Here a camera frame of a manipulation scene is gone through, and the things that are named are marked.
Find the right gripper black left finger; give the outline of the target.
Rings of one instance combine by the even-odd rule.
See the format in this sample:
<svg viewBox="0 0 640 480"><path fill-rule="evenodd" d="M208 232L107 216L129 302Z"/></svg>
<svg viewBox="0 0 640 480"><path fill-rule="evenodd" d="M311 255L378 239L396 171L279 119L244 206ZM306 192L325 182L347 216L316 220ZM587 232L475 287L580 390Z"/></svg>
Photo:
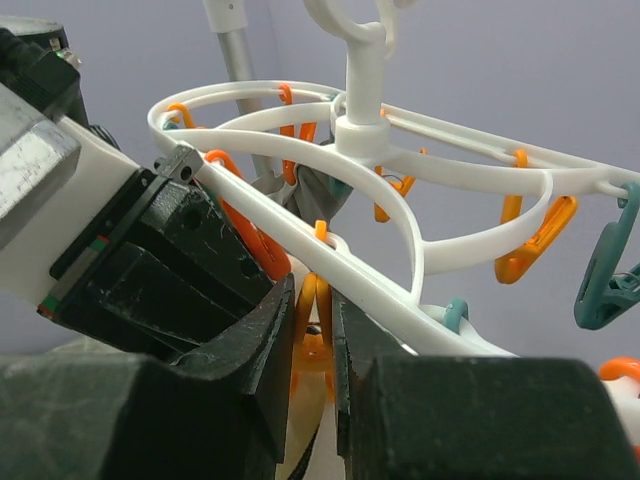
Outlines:
<svg viewBox="0 0 640 480"><path fill-rule="evenodd" d="M271 479L285 456L294 279L166 364L126 353L5 355L5 479Z"/></svg>

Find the navy blue underwear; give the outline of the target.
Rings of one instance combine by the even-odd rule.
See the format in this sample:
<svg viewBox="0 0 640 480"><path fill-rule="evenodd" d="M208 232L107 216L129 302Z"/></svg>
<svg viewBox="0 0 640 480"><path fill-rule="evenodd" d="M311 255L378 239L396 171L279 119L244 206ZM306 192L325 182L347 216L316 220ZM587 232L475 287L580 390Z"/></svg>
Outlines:
<svg viewBox="0 0 640 480"><path fill-rule="evenodd" d="M295 280L294 349L284 461L277 479L306 473L325 406L335 400L332 294L326 280L290 257Z"/></svg>

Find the white round clip hanger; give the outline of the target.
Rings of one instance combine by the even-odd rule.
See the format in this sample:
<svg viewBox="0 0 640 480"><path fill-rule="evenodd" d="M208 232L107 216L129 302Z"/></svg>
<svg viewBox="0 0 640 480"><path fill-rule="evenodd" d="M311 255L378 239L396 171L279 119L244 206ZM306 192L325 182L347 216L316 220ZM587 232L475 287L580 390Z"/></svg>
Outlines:
<svg viewBox="0 0 640 480"><path fill-rule="evenodd" d="M183 91L149 110L147 122L156 144L163 151L187 146L204 154L218 148L292 160L367 195L405 238L412 264L409 288L353 255L338 237L321 242L310 226L235 177L220 161L210 162L197 176L252 226L263 229L415 352L501 354L469 323L455 326L436 319L434 309L421 303L424 278L515 253L530 256L558 229L559 213L551 207L556 199L604 194L615 198L622 210L620 218L605 227L588 262L574 307L578 325L596 330L636 306L639 273L622 273L617 266L639 212L638 174L384 104L384 61L395 42L398 8L396 1L382 1L379 20L362 24L350 19L335 1L307 2L314 21L346 44L344 90L295 82L292 91L302 97L299 104L261 110L213 128L169 130L166 122L173 103L199 107L276 93L278 85L241 81ZM385 166L457 189L532 196L535 203L491 229L430 241L423 238L401 194L379 174Z"/></svg>

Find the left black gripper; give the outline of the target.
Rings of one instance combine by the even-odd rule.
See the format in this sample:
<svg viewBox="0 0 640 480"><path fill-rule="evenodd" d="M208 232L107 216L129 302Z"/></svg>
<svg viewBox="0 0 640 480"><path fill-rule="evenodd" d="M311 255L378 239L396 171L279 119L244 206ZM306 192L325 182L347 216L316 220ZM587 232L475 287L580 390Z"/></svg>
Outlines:
<svg viewBox="0 0 640 480"><path fill-rule="evenodd" d="M1 32L1 287L64 328L161 360L248 357L273 283L180 147L153 169L87 123L66 48Z"/></svg>

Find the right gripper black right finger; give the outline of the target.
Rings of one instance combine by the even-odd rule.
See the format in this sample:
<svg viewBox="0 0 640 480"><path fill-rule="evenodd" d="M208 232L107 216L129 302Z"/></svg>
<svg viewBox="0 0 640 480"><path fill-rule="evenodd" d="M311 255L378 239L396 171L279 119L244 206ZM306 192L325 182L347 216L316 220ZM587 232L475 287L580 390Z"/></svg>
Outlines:
<svg viewBox="0 0 640 480"><path fill-rule="evenodd" d="M414 356L332 296L337 452L350 479L635 479L604 386L576 359Z"/></svg>

